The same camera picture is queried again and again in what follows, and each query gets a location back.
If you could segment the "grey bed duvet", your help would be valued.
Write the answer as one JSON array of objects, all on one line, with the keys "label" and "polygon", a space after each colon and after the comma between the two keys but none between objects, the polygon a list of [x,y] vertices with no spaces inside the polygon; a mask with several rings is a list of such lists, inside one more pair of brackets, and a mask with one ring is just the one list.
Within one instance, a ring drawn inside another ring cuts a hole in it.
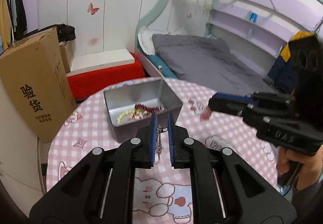
[{"label": "grey bed duvet", "polygon": [[260,74],[231,54],[220,38],[154,34],[152,40],[155,52],[178,79],[225,94],[277,92]]}]

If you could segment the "blue yellow jacket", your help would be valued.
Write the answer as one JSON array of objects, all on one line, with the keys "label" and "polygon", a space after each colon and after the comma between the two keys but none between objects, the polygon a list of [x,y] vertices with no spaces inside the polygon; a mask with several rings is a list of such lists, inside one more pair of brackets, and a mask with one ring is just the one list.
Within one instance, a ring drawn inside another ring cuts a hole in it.
[{"label": "blue yellow jacket", "polygon": [[267,76],[278,91],[283,94],[293,95],[297,84],[298,74],[293,68],[290,57],[290,49],[288,44],[286,44]]}]

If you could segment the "pink checkered tablecloth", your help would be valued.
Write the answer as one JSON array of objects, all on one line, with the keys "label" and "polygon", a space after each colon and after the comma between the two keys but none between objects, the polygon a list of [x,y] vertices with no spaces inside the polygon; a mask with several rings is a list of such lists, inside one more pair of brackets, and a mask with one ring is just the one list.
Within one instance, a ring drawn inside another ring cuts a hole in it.
[{"label": "pink checkered tablecloth", "polygon": [[[272,186],[277,185],[276,150],[259,140],[254,129],[241,118],[213,113],[208,121],[200,114],[214,90],[178,79],[166,79],[183,106],[176,122],[190,137],[218,150],[232,148]],[[168,135],[161,135],[155,165],[135,173],[134,223],[192,223],[193,208],[189,170],[170,164]],[[113,137],[104,100],[99,91],[87,98],[65,121],[51,143],[48,155],[46,187],[51,189],[88,152],[102,147],[118,147]]]}]

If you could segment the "teal bed sheet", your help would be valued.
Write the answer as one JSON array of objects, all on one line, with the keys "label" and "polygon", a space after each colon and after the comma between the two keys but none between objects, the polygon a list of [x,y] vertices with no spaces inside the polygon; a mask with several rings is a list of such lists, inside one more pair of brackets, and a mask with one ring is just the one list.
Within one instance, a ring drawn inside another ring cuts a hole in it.
[{"label": "teal bed sheet", "polygon": [[177,79],[177,76],[174,74],[174,72],[158,55],[148,55],[147,58],[162,73],[164,77]]}]

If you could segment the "blue item on shelf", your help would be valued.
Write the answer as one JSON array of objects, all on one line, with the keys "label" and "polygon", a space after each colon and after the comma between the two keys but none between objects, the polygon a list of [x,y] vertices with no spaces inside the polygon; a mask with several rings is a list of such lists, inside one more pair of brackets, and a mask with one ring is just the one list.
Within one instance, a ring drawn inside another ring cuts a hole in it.
[{"label": "blue item on shelf", "polygon": [[256,23],[257,22],[257,17],[258,15],[256,13],[251,12],[250,16],[249,16],[249,21],[252,23]]}]

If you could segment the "grey metal tin box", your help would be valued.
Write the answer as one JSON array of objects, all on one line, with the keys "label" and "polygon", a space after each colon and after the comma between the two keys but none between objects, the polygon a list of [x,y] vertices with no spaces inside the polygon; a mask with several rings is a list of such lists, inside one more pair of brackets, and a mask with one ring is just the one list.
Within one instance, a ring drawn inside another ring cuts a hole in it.
[{"label": "grey metal tin box", "polygon": [[166,125],[168,115],[177,120],[183,102],[163,79],[125,85],[104,91],[104,99],[113,137],[122,143],[148,126],[152,115]]}]

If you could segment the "cream lower cabinet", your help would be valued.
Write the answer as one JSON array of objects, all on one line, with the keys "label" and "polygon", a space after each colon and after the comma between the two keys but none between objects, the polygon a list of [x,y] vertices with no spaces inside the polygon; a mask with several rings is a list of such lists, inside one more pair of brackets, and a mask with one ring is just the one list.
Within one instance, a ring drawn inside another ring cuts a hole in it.
[{"label": "cream lower cabinet", "polygon": [[16,111],[1,85],[1,182],[19,209],[29,216],[43,197],[38,138]]}]

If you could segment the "red storage box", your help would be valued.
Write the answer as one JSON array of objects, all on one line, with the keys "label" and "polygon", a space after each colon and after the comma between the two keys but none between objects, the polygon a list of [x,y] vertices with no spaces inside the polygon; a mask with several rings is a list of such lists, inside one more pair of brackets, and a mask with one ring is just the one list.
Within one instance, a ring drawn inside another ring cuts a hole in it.
[{"label": "red storage box", "polygon": [[135,54],[131,53],[131,55],[134,58],[133,64],[104,68],[67,77],[74,99],[83,101],[107,86],[144,78],[145,70],[142,64]]}]

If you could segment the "white pillow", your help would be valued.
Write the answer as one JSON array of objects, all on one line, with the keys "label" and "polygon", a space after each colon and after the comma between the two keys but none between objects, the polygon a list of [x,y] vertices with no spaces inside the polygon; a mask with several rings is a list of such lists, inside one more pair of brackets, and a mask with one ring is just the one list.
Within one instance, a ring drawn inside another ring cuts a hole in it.
[{"label": "white pillow", "polygon": [[154,34],[169,34],[169,35],[188,35],[184,27],[179,28],[175,32],[161,31],[156,29],[151,29],[148,27],[141,27],[138,32],[138,42],[142,51],[146,55],[155,55],[155,48],[153,45],[152,36]]}]

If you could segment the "white board on box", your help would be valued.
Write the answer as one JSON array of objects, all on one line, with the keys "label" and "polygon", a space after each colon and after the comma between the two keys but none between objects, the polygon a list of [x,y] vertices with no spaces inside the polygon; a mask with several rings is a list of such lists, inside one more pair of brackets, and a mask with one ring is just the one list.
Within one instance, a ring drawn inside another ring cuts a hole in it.
[{"label": "white board on box", "polygon": [[134,57],[127,49],[118,49],[78,56],[73,58],[70,68],[71,71],[67,73],[67,76],[70,77],[105,68],[129,65],[134,62]]}]

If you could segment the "large cardboard box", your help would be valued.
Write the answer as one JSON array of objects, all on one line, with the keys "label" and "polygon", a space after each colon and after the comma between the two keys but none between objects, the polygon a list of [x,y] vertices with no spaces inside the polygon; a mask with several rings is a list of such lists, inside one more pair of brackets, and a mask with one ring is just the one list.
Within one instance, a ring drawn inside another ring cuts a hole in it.
[{"label": "large cardboard box", "polygon": [[19,115],[44,143],[55,138],[77,108],[54,27],[1,54],[1,81]]}]

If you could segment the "small cardboard box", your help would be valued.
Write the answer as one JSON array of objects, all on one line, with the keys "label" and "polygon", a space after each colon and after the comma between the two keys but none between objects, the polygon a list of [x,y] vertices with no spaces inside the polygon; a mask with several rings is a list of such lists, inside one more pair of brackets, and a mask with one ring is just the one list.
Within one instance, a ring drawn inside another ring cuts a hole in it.
[{"label": "small cardboard box", "polygon": [[62,62],[64,64],[65,72],[69,73],[71,71],[71,63],[73,58],[73,50],[70,43],[65,43],[60,46],[60,52],[62,57]]}]

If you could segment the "black bag on box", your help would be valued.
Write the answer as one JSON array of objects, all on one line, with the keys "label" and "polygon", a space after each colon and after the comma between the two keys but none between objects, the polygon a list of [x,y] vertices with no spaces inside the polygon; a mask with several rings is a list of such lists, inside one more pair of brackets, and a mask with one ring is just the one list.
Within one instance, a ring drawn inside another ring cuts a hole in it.
[{"label": "black bag on box", "polygon": [[76,38],[75,28],[73,26],[61,24],[56,26],[59,42],[73,41]]}]

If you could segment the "hanging clothes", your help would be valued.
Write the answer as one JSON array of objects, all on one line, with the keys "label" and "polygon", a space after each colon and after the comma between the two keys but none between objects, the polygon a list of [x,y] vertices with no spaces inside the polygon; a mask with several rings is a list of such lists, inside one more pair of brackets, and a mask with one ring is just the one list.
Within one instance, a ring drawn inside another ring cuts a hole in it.
[{"label": "hanging clothes", "polygon": [[1,53],[22,40],[26,31],[23,0],[1,0]]}]

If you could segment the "purple wall shelf unit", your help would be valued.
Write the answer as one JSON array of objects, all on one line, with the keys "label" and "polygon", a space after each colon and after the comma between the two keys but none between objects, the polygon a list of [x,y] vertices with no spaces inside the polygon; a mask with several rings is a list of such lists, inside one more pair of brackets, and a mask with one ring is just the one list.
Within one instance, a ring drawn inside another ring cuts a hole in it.
[{"label": "purple wall shelf unit", "polygon": [[292,37],[287,28],[269,17],[257,14],[257,22],[249,21],[250,13],[237,5],[237,0],[213,0],[209,24],[242,38],[276,58]]}]

